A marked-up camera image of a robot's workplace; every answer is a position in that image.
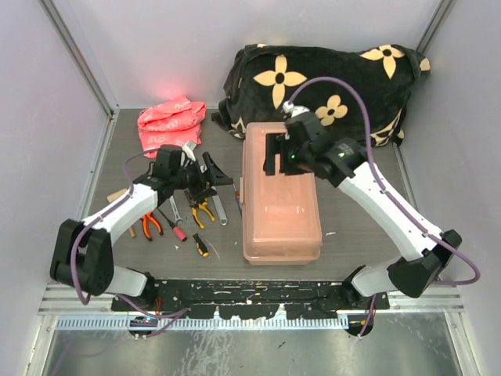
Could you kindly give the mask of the pink plastic tool box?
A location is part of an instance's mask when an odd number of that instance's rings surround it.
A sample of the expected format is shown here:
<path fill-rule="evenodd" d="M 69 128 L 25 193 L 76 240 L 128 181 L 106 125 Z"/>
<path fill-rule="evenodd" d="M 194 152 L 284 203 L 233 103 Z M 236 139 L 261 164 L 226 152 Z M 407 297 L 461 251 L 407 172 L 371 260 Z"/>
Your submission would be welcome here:
<path fill-rule="evenodd" d="M 322 229 L 312 174 L 263 171 L 265 135 L 284 133 L 279 122 L 254 122 L 243 141 L 243 257 L 253 266 L 307 265 L 320 256 Z"/>

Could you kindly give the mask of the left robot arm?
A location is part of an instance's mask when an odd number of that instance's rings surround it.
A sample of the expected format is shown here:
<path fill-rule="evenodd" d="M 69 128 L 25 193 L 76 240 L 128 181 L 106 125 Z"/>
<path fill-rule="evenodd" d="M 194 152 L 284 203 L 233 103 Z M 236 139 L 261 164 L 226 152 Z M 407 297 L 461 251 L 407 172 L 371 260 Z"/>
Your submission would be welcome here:
<path fill-rule="evenodd" d="M 146 172 L 129 179 L 129 187 L 105 208 L 81 220 L 67 219 L 59 227 L 49 276 L 74 288 L 83 304 L 103 293 L 127 295 L 139 310 L 157 300 L 150 275 L 116 266 L 113 246 L 135 222 L 168 201 L 177 190 L 188 190 L 195 201 L 215 195 L 215 187 L 232 179 L 208 152 L 201 162 L 187 149 L 163 145 Z"/>

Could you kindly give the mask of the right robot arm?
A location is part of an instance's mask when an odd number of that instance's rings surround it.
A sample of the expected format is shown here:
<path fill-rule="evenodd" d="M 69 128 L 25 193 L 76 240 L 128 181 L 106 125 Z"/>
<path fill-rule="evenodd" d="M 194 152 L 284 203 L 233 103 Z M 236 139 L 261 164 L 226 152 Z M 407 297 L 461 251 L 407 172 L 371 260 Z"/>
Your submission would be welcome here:
<path fill-rule="evenodd" d="M 311 172 L 327 180 L 360 205 L 400 252 L 394 260 L 355 269 L 343 282 L 346 304 L 359 309 L 372 295 L 389 291 L 420 297 L 448 265 L 461 236 L 427 221 L 382 180 L 365 147 L 351 138 L 334 140 L 313 113 L 296 114 L 285 127 L 265 137 L 265 174 Z"/>

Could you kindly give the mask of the silver adjustable wrench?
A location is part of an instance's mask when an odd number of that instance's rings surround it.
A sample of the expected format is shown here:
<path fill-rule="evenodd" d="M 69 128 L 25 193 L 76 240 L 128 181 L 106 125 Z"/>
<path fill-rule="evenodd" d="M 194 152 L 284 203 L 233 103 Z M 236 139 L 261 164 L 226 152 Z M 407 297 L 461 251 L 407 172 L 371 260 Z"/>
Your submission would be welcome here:
<path fill-rule="evenodd" d="M 222 201 L 218 195 L 214 195 L 212 197 L 213 203 L 214 203 L 214 208 L 217 213 L 217 216 L 219 218 L 219 222 L 223 225 L 226 226 L 228 224 L 228 218 L 225 213 L 225 209 L 222 205 Z"/>

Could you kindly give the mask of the silver combination spanner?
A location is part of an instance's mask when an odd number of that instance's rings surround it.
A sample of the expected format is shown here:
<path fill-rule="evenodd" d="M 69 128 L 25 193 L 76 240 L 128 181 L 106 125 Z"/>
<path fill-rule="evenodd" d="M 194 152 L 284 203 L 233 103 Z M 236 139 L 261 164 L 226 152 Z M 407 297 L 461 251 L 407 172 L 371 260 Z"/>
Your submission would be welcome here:
<path fill-rule="evenodd" d="M 171 205 L 171 210 L 173 211 L 174 219 L 175 219 L 175 225 L 179 226 L 181 223 L 183 223 L 183 218 L 181 217 L 178 206 L 175 202 L 175 198 L 173 195 L 169 197 L 169 202 Z"/>

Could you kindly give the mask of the pink plastic bag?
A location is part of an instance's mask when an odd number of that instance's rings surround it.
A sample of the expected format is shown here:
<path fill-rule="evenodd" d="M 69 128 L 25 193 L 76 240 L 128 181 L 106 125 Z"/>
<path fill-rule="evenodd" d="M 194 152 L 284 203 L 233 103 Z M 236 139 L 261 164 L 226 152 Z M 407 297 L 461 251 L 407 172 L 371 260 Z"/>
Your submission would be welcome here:
<path fill-rule="evenodd" d="M 148 107 L 137 120 L 144 156 L 154 159 L 163 145 L 184 146 L 187 142 L 201 144 L 201 123 L 206 117 L 205 102 L 178 96 Z"/>

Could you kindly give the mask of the black floral pillow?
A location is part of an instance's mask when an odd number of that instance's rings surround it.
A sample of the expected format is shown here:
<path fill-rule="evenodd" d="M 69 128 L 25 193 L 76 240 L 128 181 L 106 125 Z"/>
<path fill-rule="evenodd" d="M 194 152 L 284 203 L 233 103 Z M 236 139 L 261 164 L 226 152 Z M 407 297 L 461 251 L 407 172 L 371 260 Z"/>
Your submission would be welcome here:
<path fill-rule="evenodd" d="M 283 104 L 308 108 L 337 139 L 365 141 L 362 114 L 342 86 L 319 82 L 335 77 L 362 98 L 369 114 L 373 146 L 399 145 L 402 123 L 413 85 L 431 72 L 429 59 L 400 45 L 380 45 L 361 52 L 322 47 L 246 45 L 225 80 L 225 98 L 211 119 L 227 133 L 243 139 L 253 122 L 283 121 Z M 315 81 L 301 89 L 306 81 Z"/>

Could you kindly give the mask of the yellow handled pliers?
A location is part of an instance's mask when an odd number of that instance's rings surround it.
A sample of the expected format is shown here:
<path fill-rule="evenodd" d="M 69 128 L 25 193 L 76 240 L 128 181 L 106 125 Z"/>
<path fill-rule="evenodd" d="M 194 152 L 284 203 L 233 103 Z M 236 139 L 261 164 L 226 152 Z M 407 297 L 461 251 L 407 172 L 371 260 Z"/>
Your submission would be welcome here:
<path fill-rule="evenodd" d="M 207 198 L 204 198 L 204 199 L 199 200 L 199 201 L 192 201 L 189 206 L 191 207 L 192 217 L 193 217 L 196 225 L 201 230 L 205 229 L 205 225 L 204 225 L 203 221 L 200 219 L 201 212 L 204 213 L 210 219 L 211 222 L 215 221 L 214 214 L 212 213 L 212 211 L 208 207 L 208 199 Z"/>

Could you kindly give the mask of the blue handled screwdriver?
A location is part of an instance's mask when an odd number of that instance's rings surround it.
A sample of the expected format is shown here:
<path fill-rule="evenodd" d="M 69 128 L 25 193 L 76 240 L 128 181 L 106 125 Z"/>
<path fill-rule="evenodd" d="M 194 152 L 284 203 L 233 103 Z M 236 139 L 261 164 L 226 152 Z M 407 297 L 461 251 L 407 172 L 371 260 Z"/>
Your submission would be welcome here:
<path fill-rule="evenodd" d="M 238 207 L 240 216 L 242 216 L 243 215 L 243 210 L 242 210 L 242 206 L 241 206 L 241 203 L 240 203 L 240 192 L 236 188 L 236 184 L 235 183 L 233 183 L 233 190 L 234 190 L 236 205 Z"/>

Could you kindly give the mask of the pink handled screwdriver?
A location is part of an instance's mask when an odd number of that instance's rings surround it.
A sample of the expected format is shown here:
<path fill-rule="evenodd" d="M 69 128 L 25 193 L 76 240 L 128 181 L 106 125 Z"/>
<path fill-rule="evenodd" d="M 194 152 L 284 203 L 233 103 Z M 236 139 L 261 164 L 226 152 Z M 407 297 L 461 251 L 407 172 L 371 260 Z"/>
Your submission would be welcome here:
<path fill-rule="evenodd" d="M 164 217 L 164 219 L 167 221 L 168 225 L 171 227 L 171 230 L 173 232 L 173 234 L 181 241 L 181 242 L 185 242 L 187 241 L 188 237 L 186 236 L 186 234 L 183 232 L 183 230 L 177 226 L 174 222 L 172 222 L 165 214 L 164 212 L 161 210 L 161 209 L 157 209 L 158 212 Z"/>

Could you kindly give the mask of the orange handled pliers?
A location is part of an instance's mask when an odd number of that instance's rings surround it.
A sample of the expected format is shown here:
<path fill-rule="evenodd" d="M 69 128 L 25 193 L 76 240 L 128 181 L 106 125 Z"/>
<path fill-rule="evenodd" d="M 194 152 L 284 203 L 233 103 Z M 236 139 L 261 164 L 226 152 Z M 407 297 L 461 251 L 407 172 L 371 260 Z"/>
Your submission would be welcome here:
<path fill-rule="evenodd" d="M 145 215 L 143 215 L 141 217 L 141 222 L 142 222 L 142 231 L 143 231 L 143 234 L 144 234 L 145 238 L 148 241 L 152 241 L 153 240 L 151 232 L 150 232 L 150 226 L 151 225 L 153 225 L 157 229 L 157 232 L 158 232 L 158 234 L 160 236 L 164 235 L 164 229 L 163 229 L 162 225 L 154 217 L 154 215 L 153 215 L 153 213 L 151 211 L 148 212 L 148 213 L 146 213 Z"/>

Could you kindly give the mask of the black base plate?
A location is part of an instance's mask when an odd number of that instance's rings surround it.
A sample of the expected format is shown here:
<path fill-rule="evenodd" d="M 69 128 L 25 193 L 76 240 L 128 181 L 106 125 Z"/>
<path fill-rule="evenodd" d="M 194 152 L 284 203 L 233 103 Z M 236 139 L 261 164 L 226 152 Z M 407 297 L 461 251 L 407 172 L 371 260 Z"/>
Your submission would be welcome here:
<path fill-rule="evenodd" d="M 163 314 L 188 308 L 193 319 L 242 320 L 274 317 L 336 318 L 341 310 L 365 311 L 370 299 L 351 293 L 343 284 L 311 280 L 155 280 L 146 292 L 130 298 L 139 308 Z"/>

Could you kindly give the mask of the aluminium frame rail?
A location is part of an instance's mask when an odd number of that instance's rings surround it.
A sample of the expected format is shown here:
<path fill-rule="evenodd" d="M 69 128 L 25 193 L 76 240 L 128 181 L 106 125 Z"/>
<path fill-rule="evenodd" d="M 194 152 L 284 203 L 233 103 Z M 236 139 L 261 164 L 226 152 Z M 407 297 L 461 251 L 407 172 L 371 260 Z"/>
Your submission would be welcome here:
<path fill-rule="evenodd" d="M 210 319 L 218 314 L 226 320 L 233 316 L 245 320 L 272 317 L 280 309 L 291 319 L 364 313 L 369 308 L 396 312 L 463 311 L 460 296 L 449 287 L 430 287 L 419 298 L 394 291 L 379 293 L 375 298 L 349 300 L 342 285 L 334 282 L 169 280 L 155 282 L 152 293 L 149 298 L 118 298 L 103 293 L 84 304 L 72 287 L 50 284 L 38 311 L 46 315 L 139 311 L 168 315 L 188 309 L 192 318 Z"/>

